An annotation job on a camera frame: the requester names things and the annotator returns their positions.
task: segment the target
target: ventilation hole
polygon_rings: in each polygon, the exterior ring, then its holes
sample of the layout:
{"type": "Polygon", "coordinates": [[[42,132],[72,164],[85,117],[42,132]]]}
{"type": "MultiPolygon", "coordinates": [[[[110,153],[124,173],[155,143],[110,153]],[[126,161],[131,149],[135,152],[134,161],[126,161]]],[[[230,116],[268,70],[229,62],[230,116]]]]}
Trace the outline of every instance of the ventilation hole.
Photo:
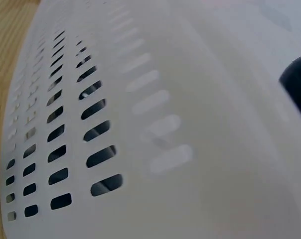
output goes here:
{"type": "Polygon", "coordinates": [[[93,184],[91,186],[91,194],[93,197],[100,196],[102,194],[118,189],[122,186],[122,184],[123,177],[121,176],[121,174],[117,174],[93,184]]]}
{"type": "Polygon", "coordinates": [[[66,206],[69,206],[71,203],[72,203],[71,194],[67,193],[59,197],[53,198],[51,200],[51,209],[56,210],[59,208],[64,208],[66,206]]]}
{"type": "Polygon", "coordinates": [[[86,47],[83,47],[75,56],[78,56],[78,55],[80,55],[83,51],[85,51],[86,50],[86,47]]]}
{"type": "Polygon", "coordinates": [[[9,161],[9,163],[7,164],[6,169],[8,170],[9,168],[12,168],[14,166],[14,164],[15,164],[15,159],[11,159],[9,161]]]}
{"type": "Polygon", "coordinates": [[[104,108],[106,105],[106,100],[103,99],[101,101],[98,101],[97,103],[93,104],[92,106],[88,107],[86,110],[83,111],[81,115],[81,119],[85,120],[91,115],[95,114],[96,112],[100,111],[102,108],[104,108]]]}
{"type": "Polygon", "coordinates": [[[40,49],[44,44],[45,44],[45,41],[42,42],[42,43],[37,47],[37,50],[40,49]]]}
{"type": "Polygon", "coordinates": [[[16,110],[19,109],[19,107],[20,107],[20,103],[17,103],[17,104],[14,106],[14,108],[13,108],[13,110],[12,110],[12,113],[16,112],[16,110]]]}
{"type": "Polygon", "coordinates": [[[40,66],[36,71],[33,72],[32,76],[34,76],[35,74],[37,74],[39,72],[39,70],[41,70],[42,66],[40,66]]]}
{"type": "Polygon", "coordinates": [[[46,123],[51,123],[53,120],[58,118],[62,113],[63,113],[63,106],[59,107],[52,114],[50,114],[49,117],[47,118],[46,123]]]}
{"type": "Polygon", "coordinates": [[[91,56],[85,57],[83,61],[80,61],[79,64],[77,64],[76,68],[79,68],[81,65],[83,65],[85,62],[87,62],[91,58],[92,58],[91,56]]]}
{"type": "Polygon", "coordinates": [[[10,184],[14,183],[14,176],[9,177],[6,181],[5,184],[8,186],[10,184]]]}
{"type": "Polygon", "coordinates": [[[51,142],[52,140],[60,136],[63,132],[64,132],[64,124],[61,125],[59,128],[55,129],[54,131],[52,131],[52,133],[50,133],[49,136],[47,137],[47,141],[51,142]]]}
{"type": "Polygon", "coordinates": [[[54,41],[55,41],[57,38],[59,38],[64,32],[65,32],[65,31],[62,31],[60,34],[58,34],[57,37],[54,38],[54,41]]]}
{"type": "Polygon", "coordinates": [[[30,95],[28,96],[29,98],[39,89],[39,86],[36,86],[33,91],[30,92],[30,95]]]}
{"type": "Polygon", "coordinates": [[[8,140],[10,140],[10,139],[12,139],[15,135],[16,135],[16,131],[17,131],[17,129],[15,128],[15,129],[13,129],[12,131],[11,131],[11,133],[9,134],[9,136],[8,136],[8,140]]]}
{"type": "Polygon", "coordinates": [[[96,66],[93,66],[92,68],[88,69],[86,72],[84,72],[80,77],[77,79],[77,82],[81,82],[89,75],[93,74],[97,70],[96,66]]]}
{"type": "Polygon", "coordinates": [[[59,58],[57,58],[57,59],[51,64],[50,67],[52,67],[56,62],[58,62],[59,60],[61,60],[63,56],[64,56],[64,55],[61,55],[59,58]]]}
{"type": "Polygon", "coordinates": [[[40,57],[40,59],[33,65],[33,67],[36,67],[37,66],[37,64],[39,64],[40,63],[40,61],[42,61],[42,59],[43,59],[43,56],[41,56],[40,57]]]}
{"type": "Polygon", "coordinates": [[[28,111],[32,106],[35,105],[36,101],[37,101],[37,97],[34,98],[34,101],[33,101],[32,103],[29,103],[29,104],[28,104],[28,106],[27,106],[27,111],[28,111]]]}
{"type": "Polygon", "coordinates": [[[7,220],[9,222],[12,222],[16,219],[16,212],[10,212],[7,214],[7,220]]]}
{"type": "Polygon", "coordinates": [[[36,145],[32,145],[31,147],[29,147],[23,154],[23,158],[26,158],[28,156],[30,156],[31,154],[33,154],[36,150],[36,145]]]}
{"type": "Polygon", "coordinates": [[[10,145],[10,147],[9,147],[9,150],[8,150],[8,151],[9,151],[10,153],[12,153],[12,152],[15,150],[15,148],[16,148],[16,144],[15,144],[15,143],[13,143],[13,144],[11,144],[11,145],[10,145]]]}
{"type": "Polygon", "coordinates": [[[40,77],[37,77],[35,80],[31,80],[31,85],[29,86],[29,88],[31,88],[31,86],[33,86],[33,84],[35,83],[35,82],[37,82],[37,80],[39,80],[40,79],[40,77]]]}
{"type": "Polygon", "coordinates": [[[100,136],[101,134],[105,133],[110,129],[110,122],[105,121],[98,126],[92,128],[91,130],[87,131],[86,134],[84,135],[83,139],[84,141],[88,142],[91,141],[92,139],[96,138],[97,136],[100,136]]]}
{"type": "Polygon", "coordinates": [[[104,148],[101,151],[89,156],[88,159],[86,160],[86,166],[88,168],[96,166],[99,163],[102,163],[102,162],[114,157],[115,154],[116,154],[115,146],[112,145],[107,148],[104,148]]]}
{"type": "Polygon", "coordinates": [[[61,70],[61,69],[62,69],[62,66],[63,66],[63,64],[60,65],[58,68],[56,68],[56,69],[51,73],[50,78],[51,78],[52,76],[54,76],[59,70],[61,70]]]}
{"type": "Polygon", "coordinates": [[[50,104],[52,104],[56,99],[58,99],[58,98],[61,96],[61,94],[62,94],[62,90],[60,90],[58,93],[56,93],[54,96],[52,96],[52,97],[48,100],[46,106],[49,106],[50,104]]]}
{"type": "Polygon", "coordinates": [[[16,123],[17,120],[18,120],[18,118],[19,118],[19,116],[14,116],[13,119],[11,120],[9,126],[11,126],[11,125],[13,125],[14,123],[16,123]]]}
{"type": "Polygon", "coordinates": [[[30,129],[26,134],[25,134],[25,139],[24,141],[27,141],[29,138],[31,138],[32,136],[35,135],[36,132],[36,128],[33,127],[32,129],[30,129]]]}
{"type": "Polygon", "coordinates": [[[64,46],[62,46],[60,49],[58,49],[56,52],[54,52],[54,54],[52,55],[52,57],[55,56],[57,53],[59,53],[63,48],[64,48],[64,46]]]}
{"type": "Polygon", "coordinates": [[[62,80],[62,76],[60,76],[56,81],[54,81],[50,86],[49,86],[49,89],[47,90],[48,92],[50,90],[52,90],[57,84],[59,84],[62,80]]]}
{"type": "Polygon", "coordinates": [[[53,46],[52,49],[54,49],[55,47],[57,47],[64,39],[65,39],[65,37],[63,39],[61,39],[58,43],[56,43],[55,46],[53,46]]]}
{"type": "Polygon", "coordinates": [[[34,111],[32,115],[30,115],[26,118],[26,124],[28,124],[30,121],[32,121],[35,118],[35,116],[36,116],[36,111],[34,111]]]}
{"type": "Polygon", "coordinates": [[[24,209],[24,215],[26,218],[32,217],[39,212],[37,205],[28,206],[24,209]]]}
{"type": "Polygon", "coordinates": [[[15,199],[15,195],[14,195],[14,193],[11,193],[11,194],[7,195],[7,197],[6,197],[6,203],[10,203],[14,199],[15,199]]]}
{"type": "Polygon", "coordinates": [[[31,165],[27,166],[23,171],[23,177],[26,175],[29,175],[30,173],[35,171],[35,163],[32,163],[31,165]]]}
{"type": "Polygon", "coordinates": [[[63,168],[60,171],[57,171],[56,173],[53,173],[50,177],[49,177],[49,185],[58,183],[64,179],[66,179],[69,176],[68,173],[68,169],[67,168],[63,168]]]}
{"type": "Polygon", "coordinates": [[[98,81],[92,84],[90,87],[86,88],[79,96],[79,100],[82,100],[86,97],[88,97],[90,94],[95,92],[98,88],[102,86],[102,82],[98,81]]]}
{"type": "Polygon", "coordinates": [[[66,145],[63,145],[49,154],[49,157],[47,158],[47,162],[50,163],[58,159],[59,157],[63,156],[65,153],[66,153],[66,145]]]}
{"type": "Polygon", "coordinates": [[[23,196],[27,196],[36,191],[36,184],[32,183],[23,189],[23,196]]]}
{"type": "Polygon", "coordinates": [[[39,57],[39,55],[41,55],[41,53],[44,51],[44,48],[42,48],[40,51],[39,51],[39,53],[37,53],[37,55],[35,56],[35,58],[38,58],[39,57]]]}

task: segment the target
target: wooden surface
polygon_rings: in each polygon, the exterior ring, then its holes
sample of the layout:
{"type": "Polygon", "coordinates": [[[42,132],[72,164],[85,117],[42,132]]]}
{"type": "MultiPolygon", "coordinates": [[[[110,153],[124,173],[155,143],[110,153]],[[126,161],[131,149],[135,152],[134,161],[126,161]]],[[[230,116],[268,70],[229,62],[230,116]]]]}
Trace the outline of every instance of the wooden surface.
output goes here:
{"type": "MultiPolygon", "coordinates": [[[[39,0],[0,0],[0,141],[8,88],[39,0]]],[[[0,214],[0,239],[5,238],[0,214]]]]}

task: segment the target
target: white plastic basket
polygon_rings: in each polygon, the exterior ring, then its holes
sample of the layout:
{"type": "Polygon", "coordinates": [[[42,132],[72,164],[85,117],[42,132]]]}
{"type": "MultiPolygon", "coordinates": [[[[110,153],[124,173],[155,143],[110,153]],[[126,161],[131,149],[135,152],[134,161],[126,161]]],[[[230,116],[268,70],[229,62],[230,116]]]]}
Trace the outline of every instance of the white plastic basket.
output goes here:
{"type": "Polygon", "coordinates": [[[41,2],[3,124],[8,239],[301,239],[301,117],[218,19],[41,2]]]}

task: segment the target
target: perforated plastic wall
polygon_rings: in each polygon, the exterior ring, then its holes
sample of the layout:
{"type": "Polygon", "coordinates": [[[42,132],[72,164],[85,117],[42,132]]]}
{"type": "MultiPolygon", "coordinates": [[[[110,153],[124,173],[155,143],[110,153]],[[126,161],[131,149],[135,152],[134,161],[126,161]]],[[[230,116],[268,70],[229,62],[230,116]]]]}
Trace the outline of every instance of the perforated plastic wall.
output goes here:
{"type": "Polygon", "coordinates": [[[301,239],[301,117],[205,2],[41,2],[3,123],[8,239],[301,239]]]}

